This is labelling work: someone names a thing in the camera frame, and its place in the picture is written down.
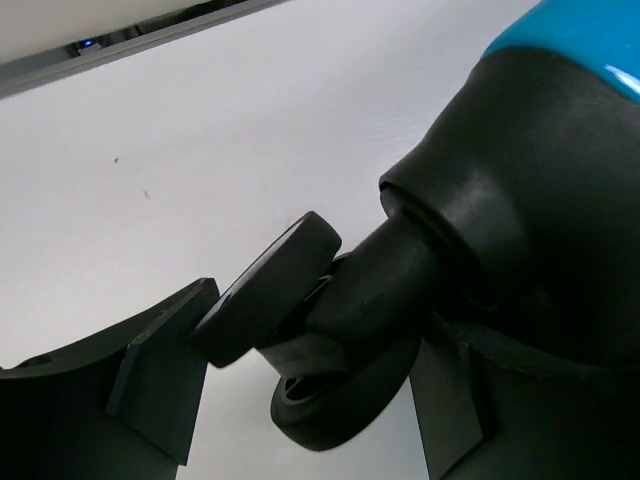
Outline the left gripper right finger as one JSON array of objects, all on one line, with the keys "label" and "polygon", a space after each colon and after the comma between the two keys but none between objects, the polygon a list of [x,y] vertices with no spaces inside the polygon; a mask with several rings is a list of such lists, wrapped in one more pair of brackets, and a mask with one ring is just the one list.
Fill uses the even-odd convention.
[{"label": "left gripper right finger", "polygon": [[410,375],[432,479],[636,479],[639,367],[433,315]]}]

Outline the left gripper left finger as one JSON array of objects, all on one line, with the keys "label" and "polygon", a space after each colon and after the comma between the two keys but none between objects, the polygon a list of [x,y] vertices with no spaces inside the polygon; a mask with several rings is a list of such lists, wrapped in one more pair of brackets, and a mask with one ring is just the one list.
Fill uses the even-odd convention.
[{"label": "left gripper left finger", "polygon": [[198,279],[2,370],[2,478],[175,478],[189,457],[207,370],[186,338],[218,297],[214,279]]}]

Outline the blue kids suitcase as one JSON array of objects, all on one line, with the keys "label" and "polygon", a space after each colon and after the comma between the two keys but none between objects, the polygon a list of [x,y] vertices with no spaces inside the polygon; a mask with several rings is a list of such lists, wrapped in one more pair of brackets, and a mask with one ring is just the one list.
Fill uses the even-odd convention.
[{"label": "blue kids suitcase", "polygon": [[338,268],[309,213],[189,338],[217,367],[263,351],[295,442],[328,450],[375,418],[433,315],[639,367],[638,3],[536,5],[379,187],[386,220]]}]

